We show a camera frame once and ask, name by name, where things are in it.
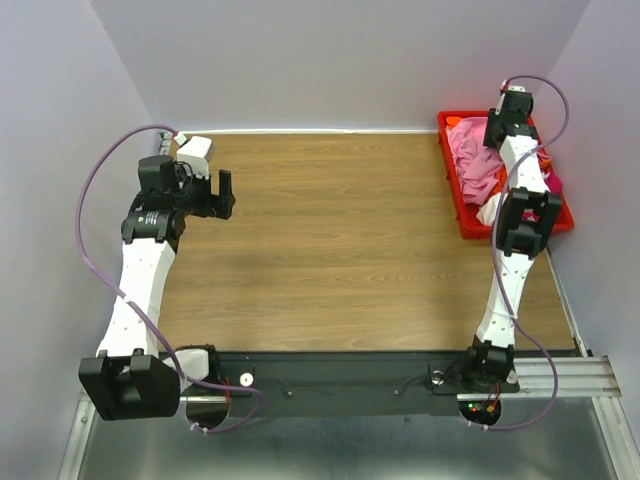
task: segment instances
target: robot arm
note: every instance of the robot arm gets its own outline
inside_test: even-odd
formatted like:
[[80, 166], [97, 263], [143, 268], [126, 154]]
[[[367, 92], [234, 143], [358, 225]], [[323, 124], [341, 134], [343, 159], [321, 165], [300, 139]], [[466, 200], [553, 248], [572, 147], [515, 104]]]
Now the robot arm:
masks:
[[[538, 145], [535, 127], [528, 124], [532, 109], [531, 94], [522, 87], [509, 86], [502, 91], [498, 107], [489, 112], [484, 145], [499, 149], [507, 173]], [[562, 208], [562, 197], [549, 192], [537, 155], [530, 155], [520, 164], [509, 187], [500, 218], [495, 220], [496, 243], [499, 275], [517, 313], [527, 275], [547, 244]], [[487, 309], [473, 344], [467, 349], [466, 380], [485, 385], [515, 383], [514, 349], [514, 324], [494, 272]]]
[[[162, 291], [178, 251], [189, 215], [228, 219], [235, 198], [231, 173], [220, 170], [220, 194], [211, 194], [210, 139], [193, 137], [178, 150], [177, 159], [157, 155], [140, 160], [140, 192], [122, 222], [123, 267], [120, 289], [107, 332], [95, 358], [82, 359], [79, 378], [105, 420], [171, 416], [180, 392], [173, 362], [159, 359], [155, 336], [127, 305], [134, 301], [157, 326]], [[185, 373], [209, 375], [210, 352], [192, 348], [177, 352]]]

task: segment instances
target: pink cloth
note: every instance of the pink cloth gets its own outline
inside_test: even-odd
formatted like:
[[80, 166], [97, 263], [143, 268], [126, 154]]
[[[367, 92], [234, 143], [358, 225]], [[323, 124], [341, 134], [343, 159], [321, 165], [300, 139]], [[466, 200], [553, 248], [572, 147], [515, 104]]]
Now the pink cloth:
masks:
[[498, 183], [495, 174], [502, 159], [495, 149], [482, 145], [486, 128], [486, 117], [469, 117], [448, 135], [464, 203], [483, 205]]
[[551, 193], [562, 193], [562, 180], [553, 172], [549, 172], [544, 176], [544, 183], [547, 184]]

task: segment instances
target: wooden table surface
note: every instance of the wooden table surface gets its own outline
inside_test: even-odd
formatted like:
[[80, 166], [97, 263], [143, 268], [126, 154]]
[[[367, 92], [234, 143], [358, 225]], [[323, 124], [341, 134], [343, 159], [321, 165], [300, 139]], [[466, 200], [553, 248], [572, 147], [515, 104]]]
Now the wooden table surface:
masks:
[[[466, 348], [491, 286], [488, 241], [462, 240], [435, 135], [216, 135], [229, 221], [189, 217], [160, 328], [220, 350]], [[523, 326], [573, 348], [546, 256]], [[516, 348], [533, 348], [521, 337]]]

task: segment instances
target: gray wall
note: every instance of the gray wall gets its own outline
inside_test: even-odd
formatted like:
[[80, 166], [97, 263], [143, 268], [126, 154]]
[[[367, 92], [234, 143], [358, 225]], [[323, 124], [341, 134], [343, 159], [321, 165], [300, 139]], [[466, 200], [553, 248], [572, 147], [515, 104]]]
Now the gray wall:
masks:
[[435, 128], [546, 74], [588, 0], [91, 0], [156, 120]]
[[[80, 261], [73, 213], [91, 164], [149, 116], [85, 0], [0, 7], [0, 478], [57, 478], [77, 406], [77, 368], [95, 352], [113, 298]], [[120, 269], [119, 223], [136, 162], [127, 145], [86, 210], [90, 252]]]
[[[634, 0], [593, 0], [550, 77], [569, 97], [569, 129], [551, 153], [576, 221], [552, 243], [586, 343], [608, 354], [640, 440], [640, 42]], [[547, 137], [561, 110], [546, 90], [535, 115]]]

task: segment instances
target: red tray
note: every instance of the red tray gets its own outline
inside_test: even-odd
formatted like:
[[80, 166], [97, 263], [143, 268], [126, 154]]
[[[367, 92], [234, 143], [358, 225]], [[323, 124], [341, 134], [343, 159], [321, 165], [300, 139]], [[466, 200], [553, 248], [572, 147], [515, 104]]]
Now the red tray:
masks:
[[[484, 111], [461, 111], [461, 112], [440, 112], [438, 114], [438, 143], [442, 147], [442, 154], [444, 155], [444, 164], [447, 167], [447, 180], [451, 187], [451, 194], [453, 195], [453, 204], [456, 208], [456, 220], [460, 226], [460, 234], [464, 239], [483, 239], [491, 237], [491, 227], [487, 227], [480, 223], [476, 218], [479, 205], [465, 204], [462, 198], [462, 190], [460, 189], [460, 182], [458, 181], [458, 175], [456, 173], [455, 165], [453, 163], [453, 154], [451, 153], [451, 147], [449, 146], [449, 137], [447, 136], [447, 118], [448, 117], [486, 117], [489, 114]], [[529, 119], [529, 123], [533, 125], [533, 120]], [[545, 155], [547, 152], [542, 149], [542, 153]], [[553, 227], [553, 234], [560, 232], [567, 232], [574, 226], [573, 217], [571, 211], [567, 205], [567, 201], [562, 195], [562, 210], [558, 215], [556, 224]]]

